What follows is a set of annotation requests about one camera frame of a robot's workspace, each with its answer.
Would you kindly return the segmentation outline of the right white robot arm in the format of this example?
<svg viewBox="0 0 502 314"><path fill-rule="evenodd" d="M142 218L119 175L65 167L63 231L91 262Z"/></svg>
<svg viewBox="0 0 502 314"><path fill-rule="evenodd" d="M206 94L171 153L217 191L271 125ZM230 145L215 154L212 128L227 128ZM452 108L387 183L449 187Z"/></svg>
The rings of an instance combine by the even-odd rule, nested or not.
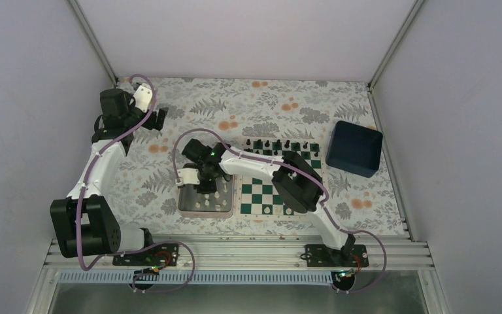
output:
<svg viewBox="0 0 502 314"><path fill-rule="evenodd" d="M175 169L177 186L193 185L198 193L211 194L217 191L217 178L228 175L271 183L283 204L306 215L319 231L332 264L344 266L352 259L355 238L343 236L328 210L329 193L321 176L300 154L287 152L282 156L267 156L231 147L222 141L209 147L191 139L182 155L192 166Z"/></svg>

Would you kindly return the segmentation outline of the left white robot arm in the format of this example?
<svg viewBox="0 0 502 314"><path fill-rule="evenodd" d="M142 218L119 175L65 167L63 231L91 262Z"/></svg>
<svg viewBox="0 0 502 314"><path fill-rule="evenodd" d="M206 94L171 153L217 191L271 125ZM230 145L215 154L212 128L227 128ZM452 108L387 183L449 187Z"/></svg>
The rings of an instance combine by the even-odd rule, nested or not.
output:
<svg viewBox="0 0 502 314"><path fill-rule="evenodd" d="M113 88L100 93L102 114L94 124L91 154L83 173L66 198L54 200L50 216L59 249L65 258L129 251L140 265L151 263L156 247L144 228L122 227L107 202L113 180L141 124L160 130L163 117L151 111L152 89L147 84L130 94Z"/></svg>

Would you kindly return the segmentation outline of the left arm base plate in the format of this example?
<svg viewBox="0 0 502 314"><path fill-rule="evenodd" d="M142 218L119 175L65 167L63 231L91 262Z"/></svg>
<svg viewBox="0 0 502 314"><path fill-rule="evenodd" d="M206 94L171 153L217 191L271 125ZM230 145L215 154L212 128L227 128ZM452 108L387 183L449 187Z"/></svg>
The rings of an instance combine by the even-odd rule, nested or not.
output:
<svg viewBox="0 0 502 314"><path fill-rule="evenodd" d="M166 243L142 253L114 256L112 264L114 266L142 266L146 268L176 266L178 251L178 244Z"/></svg>

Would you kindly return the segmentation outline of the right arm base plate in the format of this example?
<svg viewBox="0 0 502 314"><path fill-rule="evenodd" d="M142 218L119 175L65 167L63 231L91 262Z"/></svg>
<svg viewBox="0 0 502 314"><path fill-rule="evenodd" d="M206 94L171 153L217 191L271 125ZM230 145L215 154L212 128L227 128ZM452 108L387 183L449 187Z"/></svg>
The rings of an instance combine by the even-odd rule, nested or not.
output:
<svg viewBox="0 0 502 314"><path fill-rule="evenodd" d="M305 245L305 251L300 254L300 259L307 263L309 268L351 268L369 267L368 253L365 245L344 245L340 250L330 249L325 245Z"/></svg>

